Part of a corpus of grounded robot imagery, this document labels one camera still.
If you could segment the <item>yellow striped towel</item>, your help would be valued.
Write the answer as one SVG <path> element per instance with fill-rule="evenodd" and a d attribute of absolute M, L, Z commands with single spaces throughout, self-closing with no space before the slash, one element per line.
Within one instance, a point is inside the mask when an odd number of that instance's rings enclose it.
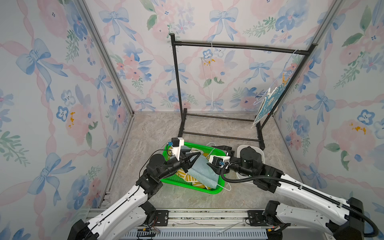
<path fill-rule="evenodd" d="M 200 189 L 207 189 L 211 190 L 212 188 L 209 188 L 205 185 L 203 185 L 201 182 L 199 182 L 197 179 L 194 177 L 190 176 L 188 173 L 185 173 L 182 169 L 178 170 L 176 175 L 183 179 L 185 182 L 192 184 L 193 187 L 197 187 Z"/>

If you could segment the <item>light green towel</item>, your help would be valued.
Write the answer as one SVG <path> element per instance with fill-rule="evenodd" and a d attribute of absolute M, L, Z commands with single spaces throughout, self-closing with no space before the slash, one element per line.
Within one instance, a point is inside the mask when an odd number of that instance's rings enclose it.
<path fill-rule="evenodd" d="M 208 165 L 209 161 L 204 156 L 200 155 L 198 157 L 192 156 L 192 162 L 194 162 L 194 164 L 188 169 L 187 174 L 195 178 L 204 186 L 216 189 L 219 175 L 217 175 Z"/>

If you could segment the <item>white wire hanger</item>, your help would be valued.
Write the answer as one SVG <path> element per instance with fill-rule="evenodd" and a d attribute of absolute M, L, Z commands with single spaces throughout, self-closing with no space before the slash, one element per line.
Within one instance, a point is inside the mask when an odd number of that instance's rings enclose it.
<path fill-rule="evenodd" d="M 210 97 L 211 97 L 210 111 L 213 111 L 214 110 L 214 89 L 211 86 L 211 84 L 214 81 L 214 76 L 213 76 L 213 71 L 212 71 L 212 62 L 213 62 L 212 57 L 214 56 L 214 54 L 213 54 L 213 43 L 210 43 L 210 44 L 211 44 L 210 48 L 208 48 L 206 51 L 203 51 L 203 57 L 201 58 L 201 62 L 202 62 L 205 84 L 206 84 L 206 87 L 208 87 L 208 89 L 210 91 Z M 207 66 L 210 70 L 210 75 L 209 75 L 210 80 L 211 80 L 210 84 L 208 84 L 207 74 L 206 74 L 205 69 L 204 69 L 205 66 Z"/>

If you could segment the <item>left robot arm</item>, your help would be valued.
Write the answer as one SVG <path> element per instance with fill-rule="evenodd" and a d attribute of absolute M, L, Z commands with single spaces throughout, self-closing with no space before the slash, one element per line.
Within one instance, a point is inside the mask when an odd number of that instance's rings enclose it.
<path fill-rule="evenodd" d="M 165 160 L 153 154 L 136 184 L 117 202 L 87 222 L 77 221 L 71 228 L 69 240 L 119 240 L 132 229 L 150 224 L 156 208 L 149 203 L 163 186 L 162 179 L 173 176 L 178 170 L 188 171 L 200 152 L 181 151 L 178 156 Z"/>

